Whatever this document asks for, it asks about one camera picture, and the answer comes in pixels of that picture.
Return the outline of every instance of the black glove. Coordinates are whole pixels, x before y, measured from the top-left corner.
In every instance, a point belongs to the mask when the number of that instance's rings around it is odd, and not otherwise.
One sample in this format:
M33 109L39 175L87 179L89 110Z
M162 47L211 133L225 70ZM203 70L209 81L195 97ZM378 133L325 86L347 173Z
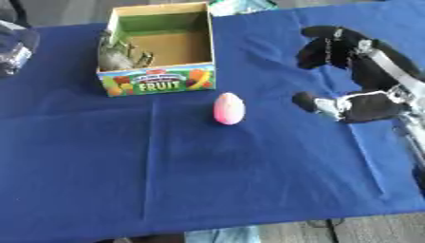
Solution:
M302 34L315 39L298 53L297 59L300 68L311 69L325 64L342 69L351 68L353 81L363 89L387 91L398 84L398 81L368 56L360 53L360 41L364 40L371 41L372 48L383 51L405 72L415 78L420 78L419 69L409 58L382 41L370 39L354 30L333 26L314 26L303 28Z

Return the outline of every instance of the fruit graphic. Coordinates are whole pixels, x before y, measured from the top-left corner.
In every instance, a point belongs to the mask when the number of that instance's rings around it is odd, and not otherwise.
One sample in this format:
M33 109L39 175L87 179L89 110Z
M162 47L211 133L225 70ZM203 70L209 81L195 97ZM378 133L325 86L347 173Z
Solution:
M103 86L108 89L110 87L118 87L117 83L112 79L112 77L105 76L102 78Z
M191 72L189 73L189 79L199 81L202 78L202 75L204 75L204 73L205 71L201 69L191 70Z
M197 80L196 84L193 84L193 85L189 86L188 88L189 89L198 89L198 88L202 87L204 85L204 83L208 82L210 80L210 77L211 77L211 72L205 71L202 74L202 77L199 80Z
M211 86L213 86L213 84L211 84L211 82L206 82L202 86L203 87L211 87Z
M121 85L120 85L120 87L121 87L123 90L130 90L130 89L133 89L133 85L132 85L132 84L121 84Z
M117 84L130 84L130 78L127 76L115 76L114 81Z
M121 84L120 87L125 91L126 94L133 94L133 85L132 84Z
M196 80L187 80L186 81L186 87L190 87L192 85L196 84Z
M109 87L107 88L108 94L110 96L119 96L122 94L122 89L120 89L119 87Z

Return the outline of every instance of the cardboard box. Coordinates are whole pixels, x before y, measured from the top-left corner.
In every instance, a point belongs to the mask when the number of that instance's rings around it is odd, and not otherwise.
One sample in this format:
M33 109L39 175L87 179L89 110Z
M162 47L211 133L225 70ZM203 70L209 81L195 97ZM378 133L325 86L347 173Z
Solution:
M153 53L146 68L98 69L109 96L215 89L213 33L207 3L115 8L107 27L134 53Z

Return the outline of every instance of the person's leg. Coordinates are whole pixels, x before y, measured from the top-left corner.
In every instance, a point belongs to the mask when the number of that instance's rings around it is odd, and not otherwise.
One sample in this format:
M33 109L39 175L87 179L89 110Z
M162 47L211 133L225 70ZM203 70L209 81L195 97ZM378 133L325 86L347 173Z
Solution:
M256 226L185 233L186 243L261 243Z

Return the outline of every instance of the cable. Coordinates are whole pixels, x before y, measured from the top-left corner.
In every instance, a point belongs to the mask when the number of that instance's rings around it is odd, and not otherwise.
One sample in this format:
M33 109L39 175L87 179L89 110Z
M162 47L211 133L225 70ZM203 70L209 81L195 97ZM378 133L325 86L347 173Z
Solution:
M325 221L325 223L326 223L326 228L327 228L327 230L329 232L330 239L332 240L332 243L340 243L340 240L338 238L338 235L335 232L335 226L332 223L332 220L331 219L327 219Z
M345 222L344 218L331 219L334 228L340 226ZM325 220L309 220L305 222L308 226L312 228L327 228Z

